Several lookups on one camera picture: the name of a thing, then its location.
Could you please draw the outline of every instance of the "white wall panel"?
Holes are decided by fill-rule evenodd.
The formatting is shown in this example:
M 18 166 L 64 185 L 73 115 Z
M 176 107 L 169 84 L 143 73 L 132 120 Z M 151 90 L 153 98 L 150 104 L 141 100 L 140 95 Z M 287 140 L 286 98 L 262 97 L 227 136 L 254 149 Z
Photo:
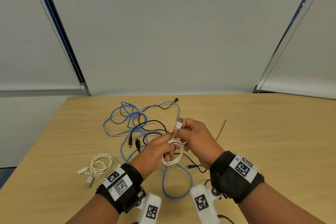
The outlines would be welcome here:
M 336 99 L 336 0 L 308 0 L 258 89 Z
M 0 167 L 16 167 L 67 96 L 0 98 Z
M 39 0 L 0 0 L 0 91 L 80 90 Z
M 92 95 L 252 92 L 301 0 L 54 0 Z

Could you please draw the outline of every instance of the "hand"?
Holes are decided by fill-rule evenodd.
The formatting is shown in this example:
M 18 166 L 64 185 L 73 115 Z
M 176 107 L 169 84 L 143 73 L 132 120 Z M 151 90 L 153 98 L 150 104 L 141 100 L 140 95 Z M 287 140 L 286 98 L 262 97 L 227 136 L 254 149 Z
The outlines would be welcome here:
M 160 164 L 163 154 L 166 154 L 166 161 L 170 161 L 174 154 L 175 146 L 168 143 L 173 138 L 171 133 L 163 134 L 149 142 L 142 148 L 141 152 L 129 163 L 139 171 L 145 180 Z
M 189 149 L 198 158 L 201 165 L 209 169 L 216 159 L 224 152 L 222 147 L 215 141 L 204 123 L 183 119 L 181 129 L 174 127 L 173 135 L 187 142 L 184 150 Z

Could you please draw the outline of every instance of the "wooden table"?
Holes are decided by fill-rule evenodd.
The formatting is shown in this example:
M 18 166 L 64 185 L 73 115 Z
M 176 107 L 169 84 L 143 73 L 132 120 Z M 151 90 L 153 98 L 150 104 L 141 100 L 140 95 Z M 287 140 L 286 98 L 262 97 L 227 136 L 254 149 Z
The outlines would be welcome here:
M 286 94 L 228 94 L 179 96 L 181 117 L 203 121 L 225 150 L 240 152 L 258 166 L 280 193 L 327 223 L 336 219 L 336 101 Z M 0 222 L 64 223 L 94 194 L 103 177 L 84 188 L 87 175 L 77 171 L 99 153 L 120 161 L 124 136 L 108 137 L 102 124 L 120 101 L 142 108 L 172 101 L 175 96 L 68 98 L 37 143 L 0 190 Z M 149 119 L 175 124 L 177 107 L 150 108 Z M 108 124 L 112 133 L 126 125 Z M 135 148 L 124 147 L 125 155 Z M 188 153 L 195 161 L 194 155 Z M 182 158 L 183 166 L 191 164 Z M 190 170 L 194 184 L 209 173 Z M 174 200 L 162 191 L 162 174 L 155 171 L 144 183 L 147 192 L 162 197 L 161 223 L 199 223 L 191 197 Z M 190 186 L 177 166 L 168 170 L 165 187 L 174 196 Z M 218 214 L 236 224 L 246 223 L 232 200 L 217 200 Z M 135 221 L 138 210 L 122 214 L 119 223 Z

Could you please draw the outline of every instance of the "blue cable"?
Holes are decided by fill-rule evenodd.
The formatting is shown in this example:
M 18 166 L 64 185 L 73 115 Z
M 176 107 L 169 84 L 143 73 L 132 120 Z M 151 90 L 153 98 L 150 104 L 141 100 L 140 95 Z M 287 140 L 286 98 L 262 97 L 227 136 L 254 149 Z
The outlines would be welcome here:
M 158 105 L 149 105 L 149 106 L 146 106 L 146 107 L 144 107 L 144 108 L 142 108 L 142 109 L 138 109 L 138 108 L 137 108 L 135 105 L 133 105 L 133 104 L 126 103 L 126 102 L 121 102 L 121 106 L 118 107 L 118 108 L 116 108 L 116 109 L 114 109 L 114 110 L 111 112 L 110 117 L 109 117 L 106 121 L 104 121 L 104 123 L 103 123 L 103 128 L 104 128 L 104 130 L 105 130 L 105 133 L 106 133 L 108 136 L 119 136 L 119 135 L 121 135 L 121 134 L 128 133 L 128 135 L 126 136 L 126 138 L 124 139 L 124 141 L 122 142 L 121 147 L 120 147 L 120 154 L 121 154 L 122 158 L 124 159 L 124 161 L 125 161 L 126 163 L 128 163 L 129 160 L 130 160 L 130 158 L 133 156 L 133 154 L 135 154 L 135 153 L 138 151 L 138 150 L 133 151 L 133 152 L 128 156 L 128 158 L 125 158 L 125 156 L 124 156 L 124 154 L 123 154 L 123 146 L 124 146 L 126 140 L 129 138 L 132 129 L 136 126 L 135 123 L 134 123 L 134 121 L 135 121 L 136 119 L 138 119 L 138 117 L 142 114 L 142 115 L 144 116 L 144 118 L 145 118 L 145 122 L 146 122 L 148 119 L 147 119 L 147 116 L 143 113 L 143 111 L 144 111 L 146 108 L 148 108 L 148 107 L 154 107 L 154 106 L 161 106 L 161 105 L 163 105 L 163 104 L 167 104 L 167 103 L 174 103 L 175 105 L 177 105 L 177 107 L 178 107 L 178 115 L 177 115 L 176 120 L 178 120 L 178 118 L 179 118 L 179 116 L 180 116 L 180 107 L 179 107 L 179 105 L 178 105 L 176 102 L 173 102 L 173 101 L 167 101 L 167 102 L 163 102 L 163 103 L 158 104 Z M 123 117 L 125 117 L 125 119 L 124 119 L 122 122 L 115 122 L 115 121 L 113 120 L 113 117 L 115 116 L 115 112 L 118 111 L 118 110 L 119 110 L 120 115 L 123 116 Z M 114 124 L 123 124 L 126 120 L 128 120 L 128 122 L 127 122 L 127 128 L 129 128 L 130 130 L 126 130 L 126 131 L 121 132 L 121 133 L 118 133 L 118 134 L 110 134 L 110 133 L 107 132 L 107 130 L 106 130 L 106 128 L 105 128 L 105 124 L 106 124 L 106 122 L 108 122 L 109 120 L 112 121 Z M 140 132 L 140 133 L 141 133 L 141 135 L 139 135 L 139 136 L 137 136 L 137 137 L 140 137 L 140 136 L 142 136 L 142 135 L 144 135 L 144 134 L 146 134 L 146 133 L 150 133 L 150 132 L 158 132 L 158 133 L 162 134 L 160 131 L 156 131 L 156 130 L 150 130 L 150 131 L 143 131 L 143 130 L 141 130 L 141 128 L 142 128 L 144 125 L 145 125 L 145 124 L 143 124 L 143 125 L 137 127 L 137 129 L 135 129 L 135 130 L 133 131 L 133 132 Z M 168 169 L 166 169 L 165 172 L 164 172 L 164 174 L 163 174 L 163 178 L 162 178 L 162 189 L 163 189 L 163 192 L 165 193 L 165 195 L 166 195 L 167 197 L 172 198 L 172 199 L 181 199 L 181 198 L 185 197 L 187 194 L 189 194 L 189 192 L 190 192 L 190 190 L 191 190 L 191 188 L 192 188 L 192 186 L 193 186 L 193 178 L 191 177 L 191 174 L 190 174 L 184 167 L 180 166 L 179 164 L 175 164 L 175 165 L 177 165 L 178 167 L 182 168 L 182 169 L 183 169 L 184 171 L 186 171 L 187 174 L 189 175 L 190 180 L 191 180 L 191 186 L 190 186 L 190 188 L 189 188 L 188 191 L 187 191 L 184 195 L 182 195 L 182 196 L 179 196 L 179 197 L 173 197 L 173 196 L 170 196 L 170 195 L 166 192 L 166 190 L 165 190 L 165 178 L 166 178 L 166 174 L 167 174 L 167 170 L 168 170 Z

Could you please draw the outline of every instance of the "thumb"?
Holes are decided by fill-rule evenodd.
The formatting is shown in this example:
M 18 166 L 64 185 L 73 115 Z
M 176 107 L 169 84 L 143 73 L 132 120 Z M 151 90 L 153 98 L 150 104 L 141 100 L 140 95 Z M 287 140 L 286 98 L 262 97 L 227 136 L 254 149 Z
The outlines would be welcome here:
M 172 150 L 175 150 L 175 146 L 167 142 L 156 145 L 156 152 L 158 152 L 160 155 L 163 155 L 164 153 L 170 152 Z
M 186 142 L 190 141 L 192 134 L 193 134 L 192 131 L 186 130 L 184 128 L 180 128 L 174 131 L 175 137 L 182 139 Z

